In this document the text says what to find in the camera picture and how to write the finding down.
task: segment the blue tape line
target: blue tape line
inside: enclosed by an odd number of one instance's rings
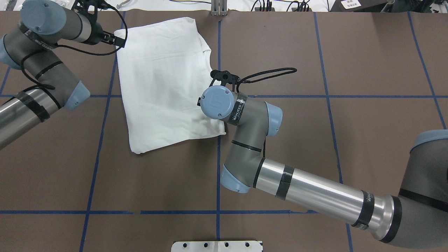
[[[0,210],[0,214],[86,214],[86,211],[65,211],[65,210]]]
[[[221,210],[221,214],[315,214],[318,213],[313,210],[308,210],[306,213],[295,212],[292,210]]]
[[[126,11],[123,12],[123,19],[125,19],[125,18],[126,18]],[[111,94],[112,94],[112,87],[113,87],[116,67],[117,67],[117,56],[115,54],[115,60],[113,63],[112,74],[111,74],[111,81],[109,84],[109,92],[108,92],[107,101],[106,101],[106,109],[104,110],[103,124],[101,126],[101,134],[99,136],[98,151],[96,153],[95,168],[93,170],[93,176],[92,176],[92,184],[90,185],[89,201],[87,203],[87,213],[86,213],[86,218],[84,219],[84,228],[82,229],[81,244],[79,245],[79,252],[82,252],[84,250],[84,242],[86,240],[87,225],[89,224],[90,208],[92,206],[93,190],[95,188],[96,174],[98,171],[99,154],[101,152],[101,147],[103,145],[104,127],[106,126],[106,118],[108,117],[109,104],[110,104],[110,98],[111,98]]]
[[[217,156],[217,168],[216,168],[216,240],[220,238],[220,211],[221,211],[221,136],[218,136],[218,156]]]
[[[338,168],[338,172],[339,172],[339,183],[343,184],[342,172],[341,172],[341,169],[340,169],[339,151],[337,149],[335,127],[334,127],[334,123],[333,123],[333,114],[332,114],[332,109],[331,109],[331,105],[330,105],[330,95],[328,93],[327,77],[325,75],[325,67],[324,67],[324,64],[323,64],[322,47],[321,47],[321,44],[320,44],[319,28],[318,28],[318,25],[317,25],[316,12],[313,12],[313,14],[314,14],[314,26],[316,28],[317,45],[318,45],[318,48],[319,48],[320,66],[322,68],[323,85],[325,87],[325,96],[327,98],[328,115],[330,117],[330,126],[332,128],[333,147],[334,147],[335,152],[336,152],[337,168]]]
[[[134,214],[129,211],[90,211],[89,214]]]
[[[347,229],[347,238],[349,239],[349,249],[350,252],[353,252],[352,233],[350,231],[350,226],[348,223],[345,224],[345,228]]]
[[[420,51],[420,47],[417,42],[417,37],[415,36],[414,25],[412,24],[411,12],[408,11],[408,19],[409,24],[411,26],[412,36],[414,37],[415,47],[417,47],[418,56],[420,57],[420,61],[422,62],[423,70],[425,71],[426,80],[428,81],[429,88],[431,89],[432,97],[434,98],[435,106],[437,107],[437,112],[439,113],[440,121],[442,122],[442,126],[444,129],[447,129],[445,124],[444,117],[442,116],[442,112],[440,111],[439,103],[437,102],[437,97],[435,96],[434,88],[431,83],[431,79],[429,78],[428,70],[426,69],[425,61],[423,60],[422,52]]]
[[[383,95],[258,95],[252,98],[433,98],[433,96],[383,96]]]
[[[3,89],[4,89],[4,86],[5,86],[5,84],[6,84],[6,80],[8,79],[8,75],[9,75],[9,71],[10,71],[10,70],[11,70],[11,68],[8,67],[8,69],[6,70],[6,73],[4,74],[3,82],[2,82],[1,87],[0,87],[0,95],[1,95],[2,92],[3,92]]]
[[[140,211],[140,214],[216,214],[216,210]]]
[[[218,70],[221,71],[221,21],[218,22]],[[216,240],[221,240],[221,136],[218,136],[218,153],[217,153],[217,166],[216,166]]]
[[[216,210],[174,210],[174,211],[140,211],[140,214],[176,215],[176,214],[217,214]],[[89,215],[134,214],[129,211],[89,211]],[[313,210],[306,213],[292,210],[220,210],[219,214],[315,214]],[[87,214],[85,210],[0,210],[0,214]]]
[[[306,213],[295,212],[292,210],[179,210],[179,211],[140,211],[140,214],[316,214],[318,212],[308,210]]]

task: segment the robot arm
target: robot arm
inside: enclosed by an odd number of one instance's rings
[[[224,74],[231,75],[226,71],[215,77],[224,81]],[[261,157],[266,136],[274,136],[281,125],[280,108],[225,86],[210,86],[199,104],[208,117],[237,126],[221,174],[224,187],[239,193],[260,189],[368,230],[394,246],[448,245],[448,130],[419,136],[398,197],[374,196]]]
[[[87,12],[91,5],[94,14]],[[79,0],[74,5],[77,13],[49,0],[23,3],[19,25],[0,39],[0,61],[13,69],[28,70],[38,85],[19,92],[0,107],[0,149],[58,109],[73,110],[90,97],[82,82],[51,50],[60,39],[124,47],[124,39],[103,31],[96,22],[97,8],[109,7],[103,0]]]

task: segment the light blue joint cap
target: light blue joint cap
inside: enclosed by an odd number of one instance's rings
[[[226,118],[232,112],[235,98],[232,92],[221,85],[207,88],[201,96],[201,109],[211,119]]]
[[[417,139],[415,140],[414,145],[411,148],[414,149],[418,145],[430,141],[440,140],[440,139],[448,139],[448,130],[430,130],[425,131],[418,135]]]
[[[68,110],[74,110],[77,106],[81,105],[87,98],[90,97],[89,90],[84,86],[84,84],[79,81],[76,85],[73,93],[70,95],[64,108]]]
[[[3,35],[3,37],[0,39],[0,61],[9,65],[9,67],[19,70],[20,66],[11,59],[8,52],[6,51],[6,47],[4,46],[4,37],[6,35]]]
[[[267,102],[267,118],[269,120],[269,129],[267,130],[267,136],[275,136],[279,132],[281,121],[283,119],[283,111],[281,108],[271,105]]]
[[[26,0],[20,16],[28,29],[41,35],[55,34],[67,22],[64,8],[50,0]]]
[[[221,185],[232,191],[247,193],[250,187],[241,183],[241,181],[234,177],[227,168],[225,168],[225,165],[223,165],[223,167],[223,172],[221,173]]]

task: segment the white metal bracket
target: white metal bracket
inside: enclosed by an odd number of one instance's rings
[[[263,252],[262,241],[175,242],[171,252]]]
[[[211,0],[212,16],[227,16],[227,0]]]

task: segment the folded white cloth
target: folded white cloth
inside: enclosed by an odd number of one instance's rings
[[[225,135],[224,123],[196,105],[212,80],[210,53],[189,17],[128,30],[117,59],[132,152]]]

